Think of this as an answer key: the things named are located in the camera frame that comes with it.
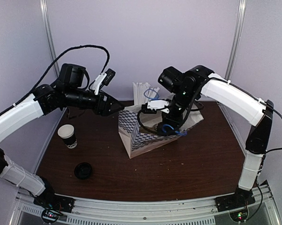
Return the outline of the black paper cups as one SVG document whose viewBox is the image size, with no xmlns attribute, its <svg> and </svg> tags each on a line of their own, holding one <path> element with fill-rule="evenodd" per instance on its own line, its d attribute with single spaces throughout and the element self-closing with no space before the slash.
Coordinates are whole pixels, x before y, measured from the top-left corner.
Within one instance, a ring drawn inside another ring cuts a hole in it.
<svg viewBox="0 0 282 225">
<path fill-rule="evenodd" d="M 77 146 L 74 126 L 65 124 L 58 129 L 57 134 L 69 149 L 73 149 Z"/>
</svg>

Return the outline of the blue checkered paper bag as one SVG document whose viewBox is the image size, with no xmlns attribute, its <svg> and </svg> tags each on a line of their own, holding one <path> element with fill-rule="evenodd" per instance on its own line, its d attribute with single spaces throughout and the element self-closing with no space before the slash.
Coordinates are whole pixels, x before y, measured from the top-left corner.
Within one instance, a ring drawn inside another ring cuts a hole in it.
<svg viewBox="0 0 282 225">
<path fill-rule="evenodd" d="M 162 112 L 140 113 L 141 105 L 127 106 L 119 112 L 118 131 L 129 158 L 134 158 L 153 149 L 186 136 L 187 132 L 203 121 L 203 105 L 195 101 L 186 122 L 180 131 L 161 131 Z"/>
</svg>

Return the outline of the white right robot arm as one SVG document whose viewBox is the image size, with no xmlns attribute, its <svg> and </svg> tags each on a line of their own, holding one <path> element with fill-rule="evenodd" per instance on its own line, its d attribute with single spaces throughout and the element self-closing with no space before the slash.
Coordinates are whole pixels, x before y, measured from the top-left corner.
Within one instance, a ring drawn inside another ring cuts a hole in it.
<svg viewBox="0 0 282 225">
<path fill-rule="evenodd" d="M 252 196 L 252 188 L 262 168 L 273 123 L 273 103 L 242 90 L 213 70 L 198 65 L 186 72 L 170 66 L 158 78 L 159 84 L 174 96 L 164 107 L 159 132 L 179 131 L 201 95 L 211 98 L 244 118 L 251 126 L 245 144 L 245 160 L 231 203 L 241 207 Z"/>
</svg>

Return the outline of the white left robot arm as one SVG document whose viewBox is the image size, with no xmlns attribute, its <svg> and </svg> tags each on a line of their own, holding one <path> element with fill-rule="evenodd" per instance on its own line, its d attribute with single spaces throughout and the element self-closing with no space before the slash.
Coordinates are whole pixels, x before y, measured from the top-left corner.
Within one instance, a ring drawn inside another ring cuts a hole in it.
<svg viewBox="0 0 282 225">
<path fill-rule="evenodd" d="M 104 91 L 84 91 L 70 88 L 61 90 L 44 84 L 36 88 L 18 104 L 0 115 L 0 145 L 29 123 L 56 109 L 77 107 L 92 110 L 95 115 L 110 116 L 124 109 L 124 105 Z M 51 184 L 13 161 L 0 146 L 0 178 L 29 191 L 48 208 L 58 204 Z"/>
</svg>

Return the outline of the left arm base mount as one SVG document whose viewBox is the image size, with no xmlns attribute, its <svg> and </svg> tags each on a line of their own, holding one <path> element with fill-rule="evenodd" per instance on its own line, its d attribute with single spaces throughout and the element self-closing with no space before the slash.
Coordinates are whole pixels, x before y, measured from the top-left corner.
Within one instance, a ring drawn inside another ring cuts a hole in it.
<svg viewBox="0 0 282 225">
<path fill-rule="evenodd" d="M 52 224 L 64 215 L 64 213 L 71 213 L 74 207 L 75 199 L 71 197 L 65 197 L 61 195 L 50 195 L 48 197 L 35 196 L 33 197 L 33 203 L 41 206 L 43 211 L 41 212 L 41 219 L 46 224 Z"/>
</svg>

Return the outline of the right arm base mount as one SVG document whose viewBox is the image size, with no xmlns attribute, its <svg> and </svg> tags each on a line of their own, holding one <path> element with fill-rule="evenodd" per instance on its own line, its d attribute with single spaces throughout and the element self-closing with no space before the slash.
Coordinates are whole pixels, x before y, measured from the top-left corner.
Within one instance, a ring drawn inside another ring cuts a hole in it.
<svg viewBox="0 0 282 225">
<path fill-rule="evenodd" d="M 253 196 L 245 198 L 237 194 L 220 196 L 215 199 L 217 211 L 228 211 L 230 218 L 236 223 L 245 222 L 247 220 L 249 217 L 248 206 L 255 202 Z"/>
</svg>

